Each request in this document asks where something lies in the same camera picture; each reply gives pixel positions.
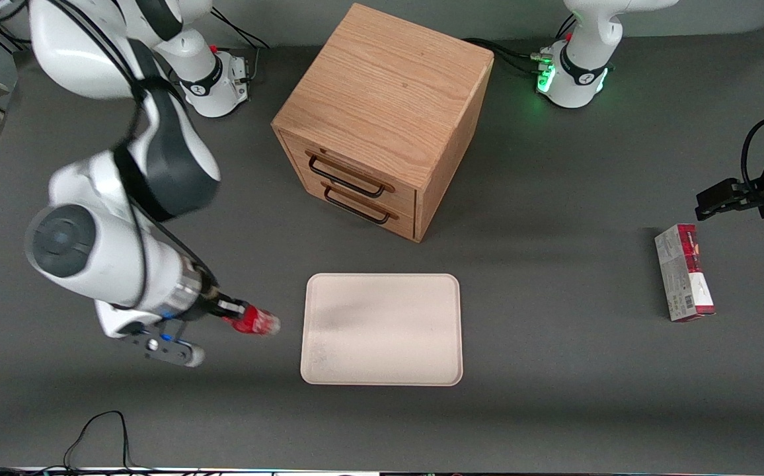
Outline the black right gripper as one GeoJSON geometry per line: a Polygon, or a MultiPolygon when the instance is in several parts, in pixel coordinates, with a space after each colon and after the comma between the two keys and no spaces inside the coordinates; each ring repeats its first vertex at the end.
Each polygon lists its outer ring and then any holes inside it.
{"type": "Polygon", "coordinates": [[[204,284],[200,295],[188,308],[188,322],[198,321],[204,317],[220,317],[232,327],[243,325],[243,316],[225,314],[244,314],[249,303],[238,299],[222,299],[221,290],[215,284],[204,284]]]}

